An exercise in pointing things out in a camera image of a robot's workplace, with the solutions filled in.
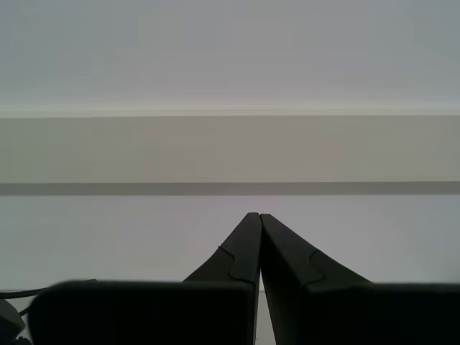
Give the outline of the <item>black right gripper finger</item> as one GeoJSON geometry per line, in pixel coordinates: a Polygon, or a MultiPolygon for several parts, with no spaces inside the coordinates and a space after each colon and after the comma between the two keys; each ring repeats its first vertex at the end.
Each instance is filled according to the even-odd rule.
{"type": "Polygon", "coordinates": [[[35,344],[253,344],[261,218],[248,213],[182,282],[70,281],[30,306],[35,344]]]}
{"type": "Polygon", "coordinates": [[[371,282],[275,217],[260,218],[277,344],[459,343],[459,285],[371,282]]]}

